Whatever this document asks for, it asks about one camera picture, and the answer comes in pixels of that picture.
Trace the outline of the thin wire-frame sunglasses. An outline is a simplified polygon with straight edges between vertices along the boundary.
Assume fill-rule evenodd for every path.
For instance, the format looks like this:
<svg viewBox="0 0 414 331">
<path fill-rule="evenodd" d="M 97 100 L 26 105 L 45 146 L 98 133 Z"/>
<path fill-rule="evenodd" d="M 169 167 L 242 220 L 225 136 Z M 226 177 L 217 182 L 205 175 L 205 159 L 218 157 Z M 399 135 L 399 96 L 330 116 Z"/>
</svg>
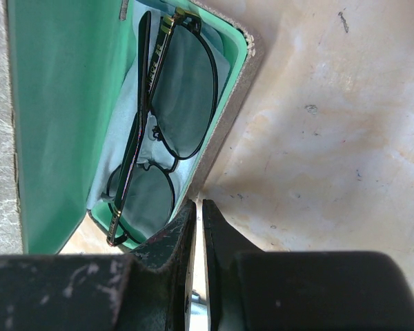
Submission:
<svg viewBox="0 0 414 331">
<path fill-rule="evenodd" d="M 206 138 L 219 97 L 219 75 L 213 51 L 201 35 L 201 18 L 177 7 L 160 21 L 149 53 L 151 13 L 139 22 L 138 106 L 121 165 L 110 175 L 107 190 L 112 218 L 106 241 L 139 243 L 136 232 L 154 235 L 170 220 L 177 202 L 170 177 L 181 161 L 194 157 Z M 148 159 L 141 145 L 149 116 L 156 120 L 152 137 L 173 158 L 169 168 Z"/>
</svg>

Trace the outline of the large light blue cloth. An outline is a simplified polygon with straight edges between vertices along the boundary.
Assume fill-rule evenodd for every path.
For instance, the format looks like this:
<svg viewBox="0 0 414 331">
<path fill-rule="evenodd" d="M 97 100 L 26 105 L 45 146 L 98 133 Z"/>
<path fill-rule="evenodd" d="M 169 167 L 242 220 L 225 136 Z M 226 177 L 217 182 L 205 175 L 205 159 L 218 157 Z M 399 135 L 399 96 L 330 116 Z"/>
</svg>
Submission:
<svg viewBox="0 0 414 331">
<path fill-rule="evenodd" d="M 139 24 L 139 55 L 121 89 L 88 209 L 112 246 L 142 243 L 169 221 L 226 83 L 217 31 L 195 21 Z"/>
</svg>

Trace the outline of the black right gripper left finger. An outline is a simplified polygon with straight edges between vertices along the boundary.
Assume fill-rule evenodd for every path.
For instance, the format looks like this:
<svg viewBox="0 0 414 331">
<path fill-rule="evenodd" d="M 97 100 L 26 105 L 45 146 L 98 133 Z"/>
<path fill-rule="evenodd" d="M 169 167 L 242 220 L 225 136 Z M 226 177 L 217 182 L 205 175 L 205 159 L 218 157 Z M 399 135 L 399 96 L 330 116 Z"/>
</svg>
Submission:
<svg viewBox="0 0 414 331">
<path fill-rule="evenodd" d="M 0 330 L 187 330 L 196 213 L 127 254 L 0 256 Z"/>
</svg>

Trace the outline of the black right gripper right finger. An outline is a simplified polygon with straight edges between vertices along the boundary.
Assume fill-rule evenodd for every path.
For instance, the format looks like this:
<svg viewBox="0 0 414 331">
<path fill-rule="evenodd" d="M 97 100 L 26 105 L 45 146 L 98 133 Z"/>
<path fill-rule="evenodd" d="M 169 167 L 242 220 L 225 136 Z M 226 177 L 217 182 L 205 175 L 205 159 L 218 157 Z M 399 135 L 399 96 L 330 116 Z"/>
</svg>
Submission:
<svg viewBox="0 0 414 331">
<path fill-rule="evenodd" d="M 265 252 L 202 203 L 211 330 L 414 330 L 414 295 L 371 251 Z"/>
</svg>

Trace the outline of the grey glasses case green lining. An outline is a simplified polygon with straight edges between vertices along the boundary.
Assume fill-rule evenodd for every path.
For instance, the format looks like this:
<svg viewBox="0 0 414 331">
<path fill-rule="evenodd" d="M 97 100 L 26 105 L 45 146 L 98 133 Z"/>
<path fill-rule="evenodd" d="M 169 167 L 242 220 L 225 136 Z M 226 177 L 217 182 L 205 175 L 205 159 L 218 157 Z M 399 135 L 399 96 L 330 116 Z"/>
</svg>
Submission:
<svg viewBox="0 0 414 331">
<path fill-rule="evenodd" d="M 88 197 L 139 55 L 139 22 L 150 12 L 158 30 L 177 7 L 219 33 L 230 69 L 170 220 L 203 186 L 253 80 L 261 39 L 206 1 L 0 1 L 0 255 L 56 254 L 85 216 L 107 243 Z"/>
</svg>

